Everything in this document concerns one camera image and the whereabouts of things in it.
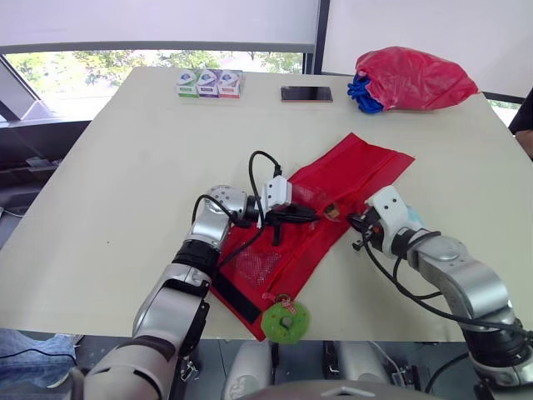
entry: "person's arm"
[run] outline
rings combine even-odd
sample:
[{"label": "person's arm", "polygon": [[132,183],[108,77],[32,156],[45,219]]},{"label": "person's arm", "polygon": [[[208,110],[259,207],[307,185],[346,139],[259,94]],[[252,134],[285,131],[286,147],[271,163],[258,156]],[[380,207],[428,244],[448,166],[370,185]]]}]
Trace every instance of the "person's arm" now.
[{"label": "person's arm", "polygon": [[533,158],[533,89],[513,118],[509,130],[515,134],[527,155]]}]

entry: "black sleeve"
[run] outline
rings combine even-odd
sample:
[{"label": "black sleeve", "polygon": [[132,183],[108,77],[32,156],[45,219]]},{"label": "black sleeve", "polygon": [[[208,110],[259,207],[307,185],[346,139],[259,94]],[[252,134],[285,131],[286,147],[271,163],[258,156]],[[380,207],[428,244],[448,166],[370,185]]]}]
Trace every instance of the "black sleeve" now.
[{"label": "black sleeve", "polygon": [[533,89],[527,95],[520,109],[513,118],[509,130],[513,133],[533,129]]}]

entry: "window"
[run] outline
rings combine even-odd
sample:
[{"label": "window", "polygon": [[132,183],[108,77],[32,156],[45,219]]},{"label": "window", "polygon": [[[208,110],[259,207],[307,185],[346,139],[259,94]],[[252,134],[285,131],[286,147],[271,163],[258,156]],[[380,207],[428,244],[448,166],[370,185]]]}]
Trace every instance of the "window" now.
[{"label": "window", "polygon": [[137,66],[301,73],[303,54],[202,50],[102,50],[7,54],[6,59],[58,116],[92,118]]},{"label": "window", "polygon": [[520,104],[516,104],[515,102],[500,102],[498,100],[488,100],[488,102],[506,127],[511,124],[511,121],[520,108]]}]

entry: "green toy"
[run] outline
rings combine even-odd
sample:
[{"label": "green toy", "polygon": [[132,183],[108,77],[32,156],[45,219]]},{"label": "green toy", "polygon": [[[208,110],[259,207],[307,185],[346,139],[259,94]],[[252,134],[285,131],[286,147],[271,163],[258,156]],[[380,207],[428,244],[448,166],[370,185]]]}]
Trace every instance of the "green toy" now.
[{"label": "green toy", "polygon": [[298,302],[291,302],[288,296],[278,296],[276,304],[262,316],[261,329],[266,338],[274,343],[295,344],[306,334],[311,321],[307,308]]}]

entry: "white window blind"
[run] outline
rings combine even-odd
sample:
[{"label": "white window blind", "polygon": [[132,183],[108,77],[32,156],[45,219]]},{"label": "white window blind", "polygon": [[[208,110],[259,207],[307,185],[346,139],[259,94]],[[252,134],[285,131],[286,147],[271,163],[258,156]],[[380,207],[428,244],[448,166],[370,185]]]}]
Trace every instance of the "white window blind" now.
[{"label": "white window blind", "polygon": [[0,53],[43,43],[290,43],[312,51],[318,0],[0,0]]},{"label": "white window blind", "polygon": [[531,0],[331,0],[322,71],[353,74],[371,50],[404,46],[459,63],[480,90],[533,87]]}]

